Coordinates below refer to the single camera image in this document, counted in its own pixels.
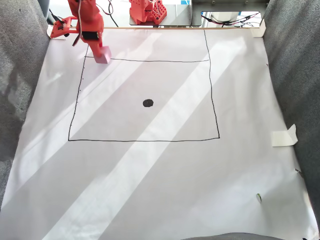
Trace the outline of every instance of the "black line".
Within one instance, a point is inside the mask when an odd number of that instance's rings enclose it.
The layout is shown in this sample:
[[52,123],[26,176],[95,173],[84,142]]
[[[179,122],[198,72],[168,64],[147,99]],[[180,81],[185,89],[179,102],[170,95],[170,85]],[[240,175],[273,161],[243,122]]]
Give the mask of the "black line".
[[218,138],[220,138],[219,127],[218,127],[218,121],[217,121],[217,115],[216,115],[216,110],[215,110],[214,100],[213,100],[213,98],[212,98],[211,58],[210,58],[210,51],[209,51],[209,48],[208,48],[207,37],[206,37],[206,31],[205,31],[204,29],[203,29],[203,32],[204,32],[204,38],[205,38],[206,49],[208,49],[209,60],[210,60],[209,79],[210,79],[210,88],[211,88],[211,101],[212,101],[212,106],[213,106],[213,111],[214,111],[214,116],[215,116],[216,129],[218,130]]
[[78,142],[78,141],[90,141],[90,142],[119,142],[119,143],[129,143],[129,142],[140,142],[140,143],[148,143],[148,142],[170,142],[170,143],[178,143],[178,142],[203,142],[203,141],[209,141],[209,140],[213,140],[213,139],[220,139],[220,132],[219,132],[219,127],[218,127],[218,121],[217,121],[217,114],[216,114],[216,110],[215,110],[215,105],[214,105],[214,100],[212,97],[212,81],[211,81],[211,58],[210,58],[210,51],[208,48],[208,43],[207,43],[207,37],[206,37],[206,31],[203,30],[204,32],[204,38],[205,38],[205,44],[206,44],[206,49],[208,50],[208,55],[209,55],[209,59],[207,60],[200,60],[200,61],[169,61],[169,60],[129,60],[129,59],[120,59],[120,58],[111,58],[112,60],[123,60],[123,61],[131,61],[131,62],[170,62],[170,63],[198,63],[198,62],[206,62],[209,61],[210,62],[210,67],[209,67],[209,80],[210,80],[210,89],[211,89],[211,102],[212,102],[212,106],[213,106],[213,112],[214,112],[214,116],[215,116],[215,124],[216,124],[216,129],[218,132],[218,137],[213,137],[213,138],[208,138],[208,139],[202,139],[202,140],[96,140],[96,139],[74,139],[74,140],[70,140],[70,130],[71,130],[71,126],[72,126],[72,122],[75,118],[75,114],[76,114],[76,109],[77,109],[77,103],[78,103],[78,97],[79,97],[79,92],[80,92],[80,86],[81,86],[81,82],[82,82],[82,76],[84,73],[84,68],[85,68],[85,62],[86,62],[86,58],[94,58],[93,56],[87,56],[88,53],[88,48],[86,49],[86,53],[84,56],[84,61],[83,61],[83,67],[82,67],[82,73],[81,73],[81,79],[80,79],[80,84],[79,84],[79,88],[78,88],[78,93],[76,96],[76,103],[75,103],[75,108],[74,108],[74,113],[73,113],[73,117],[70,123],[70,127],[69,127],[69,134],[68,134],[68,141],[69,142]]
[[140,142],[140,143],[148,143],[148,142],[203,142],[213,139],[219,139],[220,137],[213,137],[208,139],[202,140],[92,140],[92,139],[75,139],[75,140],[68,140],[69,142],[77,142],[77,141],[91,141],[91,142],[120,142],[120,143],[130,143],[130,142]]
[[86,52],[85,52],[85,56],[84,56],[84,60],[83,60],[83,66],[82,66],[81,78],[80,78],[80,83],[79,83],[79,87],[78,87],[78,93],[77,93],[77,95],[76,95],[76,101],[75,101],[74,113],[73,113],[73,117],[72,117],[72,120],[71,120],[71,123],[70,123],[70,127],[69,127],[68,141],[70,141],[70,131],[71,131],[71,126],[72,126],[72,122],[74,121],[74,118],[75,118],[75,115],[76,115],[77,103],[78,103],[79,92],[80,92],[80,86],[81,86],[81,82],[82,82],[82,75],[84,74],[85,62],[86,62],[86,56],[87,56],[88,49],[89,49],[89,44],[88,44],[88,47],[86,48]]
[[199,61],[169,61],[169,60],[131,60],[131,59],[121,59],[121,58],[111,58],[112,60],[122,60],[122,61],[130,61],[130,62],[168,62],[168,63],[199,63],[206,62],[207,60],[199,60]]

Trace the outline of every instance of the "gray carpet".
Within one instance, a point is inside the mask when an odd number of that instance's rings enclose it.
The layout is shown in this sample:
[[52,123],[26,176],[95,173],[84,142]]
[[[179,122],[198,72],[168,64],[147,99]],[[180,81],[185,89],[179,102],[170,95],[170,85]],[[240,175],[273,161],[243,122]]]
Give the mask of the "gray carpet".
[[0,6],[0,206],[19,134],[49,45],[37,0],[4,0]]
[[264,45],[286,126],[320,226],[320,0],[271,0]]
[[200,236],[192,237],[184,240],[281,240],[271,236],[261,236],[257,234],[244,233],[244,232],[232,232],[216,236]]

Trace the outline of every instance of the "wire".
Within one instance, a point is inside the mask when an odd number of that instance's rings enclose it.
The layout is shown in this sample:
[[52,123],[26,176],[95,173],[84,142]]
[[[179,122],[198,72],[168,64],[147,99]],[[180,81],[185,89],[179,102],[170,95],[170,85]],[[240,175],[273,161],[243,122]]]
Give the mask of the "wire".
[[108,0],[109,1],[109,6],[111,6],[112,7],[112,12],[110,12],[110,7],[108,8],[108,11],[109,12],[106,12],[98,3],[96,3],[95,5],[97,5],[98,7],[100,7],[101,9],[102,9],[102,11],[104,12],[104,14],[107,14],[107,15],[112,15],[113,13],[114,13],[114,6],[112,5],[112,3],[111,3],[111,1],[110,0]]
[[245,21],[242,21],[241,23],[243,23],[242,25],[240,26],[235,26],[236,28],[242,28],[244,25],[249,25],[250,27],[254,27],[252,24],[259,24],[259,22],[254,22],[254,21],[251,21],[251,22],[245,22]]
[[76,39],[74,40],[72,46],[75,46],[77,44],[77,42],[79,41],[81,35],[82,35],[82,23],[81,23],[81,16],[80,16],[80,9],[81,9],[81,1],[79,0],[79,6],[78,6],[78,22],[79,22],[79,34],[76,37]]
[[109,1],[109,6],[108,6],[108,12],[106,12],[99,4],[96,3],[96,5],[101,8],[101,10],[104,12],[104,14],[110,16],[111,20],[114,22],[114,24],[116,25],[116,27],[118,28],[118,24],[116,23],[116,21],[114,20],[114,18],[112,17],[112,14],[114,13],[114,6],[112,5],[111,3],[111,0],[108,0]]
[[[109,1],[109,6],[108,6],[108,11],[109,11],[109,13],[110,13],[110,6],[111,6],[111,0]],[[114,24],[116,25],[116,27],[118,28],[119,26],[118,26],[118,24],[116,23],[116,21],[114,20],[114,18],[112,17],[112,15],[110,15],[110,18],[111,18],[111,20],[114,22]]]
[[222,25],[222,28],[223,26],[232,26],[232,25],[235,25],[235,24],[238,24],[238,23],[245,23],[247,20],[255,17],[256,15],[258,15],[260,12],[257,12],[257,13],[254,13],[254,14],[251,14],[249,16],[246,16],[246,17],[243,17],[241,19],[238,19],[238,20],[235,20],[235,21],[217,21],[217,20],[212,20],[208,17],[205,17],[203,15],[201,15],[201,17],[203,17],[204,19],[206,19],[208,22],[210,23],[214,23],[214,24],[218,24],[218,25]]
[[51,11],[51,9],[49,9],[49,11],[50,11],[50,13],[51,13],[51,15],[52,15],[52,17],[53,17],[53,19],[54,19],[55,21],[60,22],[61,25],[63,25],[63,24],[65,23],[64,21],[62,21],[62,20],[59,19],[59,18],[62,19],[62,17],[54,15],[54,13]]

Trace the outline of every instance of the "red 3d printed part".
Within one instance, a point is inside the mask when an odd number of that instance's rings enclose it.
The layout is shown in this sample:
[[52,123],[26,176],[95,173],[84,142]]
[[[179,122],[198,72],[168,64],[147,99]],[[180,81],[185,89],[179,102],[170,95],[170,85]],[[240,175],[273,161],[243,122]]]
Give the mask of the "red 3d printed part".
[[159,25],[167,16],[167,9],[162,0],[129,0],[131,3],[130,16],[136,24],[154,22]]
[[[56,38],[81,32],[79,37],[83,42],[89,44],[95,61],[107,64],[111,59],[111,51],[108,46],[103,46],[102,43],[104,20],[96,6],[96,0],[68,0],[68,2],[73,16],[56,21],[50,37]],[[75,29],[70,28],[72,20],[78,20]]]

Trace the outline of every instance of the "paper sheet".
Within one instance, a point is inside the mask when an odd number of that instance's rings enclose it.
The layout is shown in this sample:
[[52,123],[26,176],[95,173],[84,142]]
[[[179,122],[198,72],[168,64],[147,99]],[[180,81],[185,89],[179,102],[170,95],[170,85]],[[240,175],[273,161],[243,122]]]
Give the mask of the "paper sheet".
[[75,37],[50,41],[1,239],[318,239],[293,148],[271,144],[270,132],[286,126],[261,38],[109,29],[114,60],[101,65],[83,42],[72,47]]

